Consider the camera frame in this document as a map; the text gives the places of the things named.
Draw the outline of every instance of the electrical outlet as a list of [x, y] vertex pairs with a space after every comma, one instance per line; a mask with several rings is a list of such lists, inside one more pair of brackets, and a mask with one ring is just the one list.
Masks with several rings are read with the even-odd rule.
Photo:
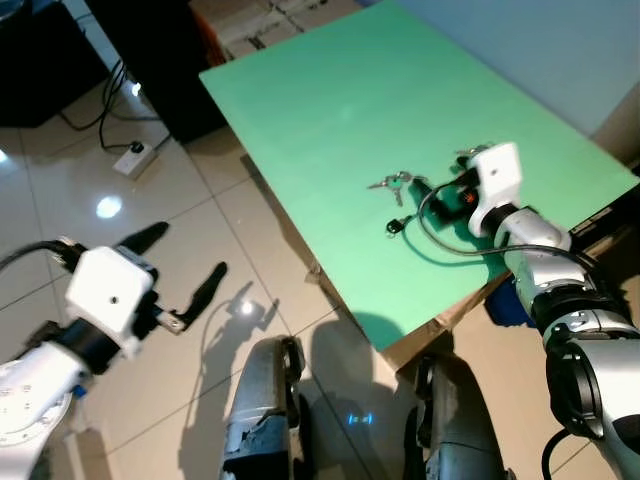
[[146, 143], [132, 142], [127, 153], [120, 157], [113, 169], [123, 175], [137, 179], [145, 168], [156, 158], [156, 151]]

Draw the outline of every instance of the tiled floor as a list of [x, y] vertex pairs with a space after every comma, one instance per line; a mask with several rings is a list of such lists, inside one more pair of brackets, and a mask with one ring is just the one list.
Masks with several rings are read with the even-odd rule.
[[[74, 14], [86, 12], [80, 2], [71, 4]], [[117, 57], [97, 25], [87, 25], [87, 34], [113, 63]], [[91, 118], [99, 91], [67, 114], [77, 122]], [[127, 89], [118, 108], [148, 112]], [[159, 123], [115, 119], [106, 129], [113, 141], [152, 144], [165, 133]], [[308, 361], [301, 391], [312, 410], [318, 477], [401, 478], [404, 423], [415, 403], [411, 386], [305, 281], [307, 268], [231, 130], [186, 147], [170, 141], [135, 182], [111, 169], [117, 157], [99, 148], [95, 130], [74, 132], [58, 118], [35, 130], [0, 129], [0, 149], [0, 254], [63, 234], [87, 245], [110, 244], [167, 220], [171, 230], [148, 259], [161, 272], [162, 303], [178, 308], [218, 261], [230, 267], [213, 304], [188, 333], [175, 338], [154, 332], [136, 361], [119, 362], [84, 400], [82, 413], [105, 438], [115, 480], [214, 478], [225, 414], [248, 352], [258, 339], [286, 333], [301, 339]], [[121, 203], [111, 218], [97, 210], [105, 198]], [[22, 260], [0, 277], [2, 358], [44, 320], [64, 319], [68, 282], [44, 255]], [[239, 294], [260, 315], [239, 317], [229, 307]], [[505, 464], [520, 479], [540, 478], [540, 453], [559, 426], [548, 409], [539, 335], [496, 327], [479, 307], [456, 329], [455, 339], [486, 395]], [[372, 425], [347, 425], [349, 414], [365, 412], [374, 415]], [[558, 447], [554, 478], [612, 478], [595, 448], [586, 445], [568, 439]]]

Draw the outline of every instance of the power strip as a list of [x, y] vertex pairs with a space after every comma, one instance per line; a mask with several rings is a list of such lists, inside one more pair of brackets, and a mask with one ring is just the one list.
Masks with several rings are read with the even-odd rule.
[[120, 157], [113, 169], [132, 180], [136, 180], [145, 168], [156, 158], [155, 149], [146, 143], [132, 142], [127, 153]]

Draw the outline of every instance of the green tabletop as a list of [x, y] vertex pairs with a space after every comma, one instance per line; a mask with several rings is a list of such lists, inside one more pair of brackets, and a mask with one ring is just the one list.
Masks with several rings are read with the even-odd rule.
[[[456, 150], [514, 141], [523, 202], [571, 228], [636, 184], [605, 152], [393, 1], [201, 77], [378, 349], [502, 266], [441, 251], [415, 222], [404, 237], [387, 238], [386, 223], [415, 203], [405, 192], [397, 207], [389, 191], [367, 185], [398, 170], [441, 183], [452, 178]], [[440, 233], [473, 247], [464, 228]]]

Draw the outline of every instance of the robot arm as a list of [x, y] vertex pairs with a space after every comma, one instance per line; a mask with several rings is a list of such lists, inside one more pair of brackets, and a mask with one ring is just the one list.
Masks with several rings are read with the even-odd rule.
[[[495, 247], [545, 245], [568, 251], [569, 234], [519, 206], [522, 181], [512, 143], [481, 149], [468, 167], [478, 207], [469, 230]], [[640, 478], [640, 331], [594, 272], [567, 256], [511, 250], [504, 261], [542, 334], [551, 409], [572, 434], [590, 438], [616, 475]]]
[[[122, 243], [144, 250], [138, 240], [144, 244], [157, 228], [158, 224]], [[72, 392], [82, 392], [91, 376], [104, 373], [118, 356], [135, 358], [141, 341], [157, 325], [174, 334], [186, 330], [226, 273], [226, 264], [220, 263], [187, 311], [179, 314], [156, 305], [153, 286], [158, 272], [123, 244], [92, 250], [66, 245], [60, 260], [73, 272], [65, 296], [71, 324], [49, 330], [17, 360], [0, 366], [3, 479], [29, 478], [47, 438], [67, 412]]]

